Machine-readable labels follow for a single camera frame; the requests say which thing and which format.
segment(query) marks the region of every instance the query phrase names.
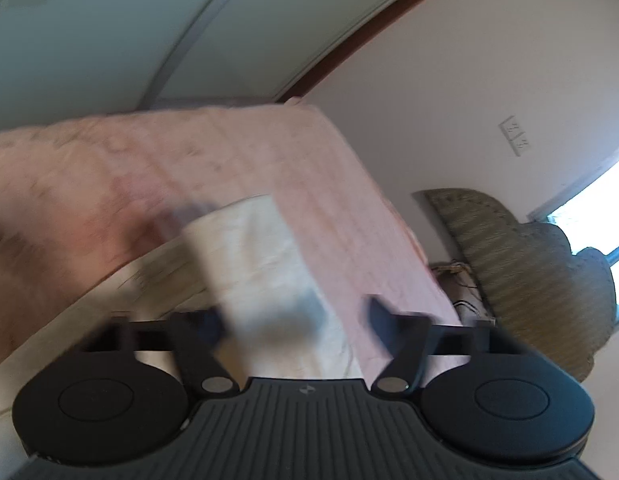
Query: pink bedsheet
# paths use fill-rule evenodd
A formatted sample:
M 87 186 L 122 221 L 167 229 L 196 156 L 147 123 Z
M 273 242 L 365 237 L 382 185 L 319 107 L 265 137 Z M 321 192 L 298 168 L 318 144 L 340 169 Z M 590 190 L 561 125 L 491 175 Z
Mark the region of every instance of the pink bedsheet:
M 458 323 L 422 251 L 313 107 L 90 117 L 0 134 L 0 361 L 213 206 L 273 194 L 366 378 L 387 361 L 364 297 Z

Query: brown wooden trim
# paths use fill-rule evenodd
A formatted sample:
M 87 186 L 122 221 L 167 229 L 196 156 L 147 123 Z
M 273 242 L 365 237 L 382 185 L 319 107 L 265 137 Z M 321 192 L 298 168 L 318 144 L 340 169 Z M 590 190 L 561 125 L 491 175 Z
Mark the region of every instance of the brown wooden trim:
M 333 50 L 328 52 L 325 57 L 319 60 L 307 73 L 286 90 L 278 101 L 285 102 L 290 97 L 304 96 L 360 47 L 422 1 L 424 0 L 396 0 L 381 10 L 376 16 L 363 23 L 361 27 L 353 31 Z

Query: bright window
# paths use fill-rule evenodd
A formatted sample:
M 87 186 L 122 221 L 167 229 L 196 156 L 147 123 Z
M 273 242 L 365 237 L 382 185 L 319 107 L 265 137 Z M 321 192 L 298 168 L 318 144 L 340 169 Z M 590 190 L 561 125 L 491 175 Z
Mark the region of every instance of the bright window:
M 594 247 L 606 255 L 619 304 L 619 161 L 547 220 L 563 229 L 574 254 Z

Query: scalloped headboard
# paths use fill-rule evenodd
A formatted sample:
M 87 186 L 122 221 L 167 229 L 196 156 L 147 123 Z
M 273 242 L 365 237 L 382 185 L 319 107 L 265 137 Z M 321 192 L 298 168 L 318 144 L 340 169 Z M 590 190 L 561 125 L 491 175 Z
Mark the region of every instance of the scalloped headboard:
M 584 380 L 616 319 L 605 256 L 592 248 L 572 254 L 559 227 L 520 224 L 484 193 L 432 189 L 425 195 L 474 270 L 499 325 Z

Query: electrical outlet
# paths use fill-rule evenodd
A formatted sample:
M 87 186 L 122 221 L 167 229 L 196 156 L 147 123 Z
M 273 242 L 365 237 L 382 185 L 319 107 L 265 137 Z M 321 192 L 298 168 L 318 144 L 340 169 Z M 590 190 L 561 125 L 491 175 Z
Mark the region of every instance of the electrical outlet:
M 503 135 L 510 142 L 514 140 L 519 135 L 525 133 L 519 124 L 516 116 L 508 117 L 505 121 L 498 125 L 503 132 Z
M 510 140 L 510 144 L 512 144 L 512 149 L 516 156 L 521 156 L 523 153 L 531 150 L 531 144 L 529 144 L 525 132 L 519 134 L 515 139 Z

